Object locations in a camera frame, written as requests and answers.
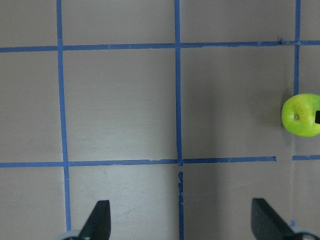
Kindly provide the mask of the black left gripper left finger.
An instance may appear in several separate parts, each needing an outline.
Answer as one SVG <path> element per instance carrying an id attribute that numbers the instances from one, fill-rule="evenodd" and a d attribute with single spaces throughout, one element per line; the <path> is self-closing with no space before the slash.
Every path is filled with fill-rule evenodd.
<path id="1" fill-rule="evenodd" d="M 79 233 L 81 240 L 109 240 L 111 209 L 109 200 L 99 200 Z"/>

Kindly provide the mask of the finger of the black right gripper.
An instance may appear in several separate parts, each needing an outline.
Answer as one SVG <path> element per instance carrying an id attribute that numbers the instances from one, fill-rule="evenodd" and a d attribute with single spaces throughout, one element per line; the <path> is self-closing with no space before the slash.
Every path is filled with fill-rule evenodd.
<path id="1" fill-rule="evenodd" d="M 314 120 L 314 122 L 315 122 L 316 124 L 320 124 L 320 110 L 317 110 L 317 111 L 315 112 L 315 120 Z"/>

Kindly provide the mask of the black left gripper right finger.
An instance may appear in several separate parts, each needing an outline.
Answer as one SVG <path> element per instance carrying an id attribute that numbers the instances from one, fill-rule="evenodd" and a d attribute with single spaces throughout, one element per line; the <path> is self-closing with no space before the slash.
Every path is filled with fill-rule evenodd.
<path id="1" fill-rule="evenodd" d="M 251 231 L 256 240 L 303 240 L 303 233 L 294 233 L 264 198 L 251 201 Z"/>

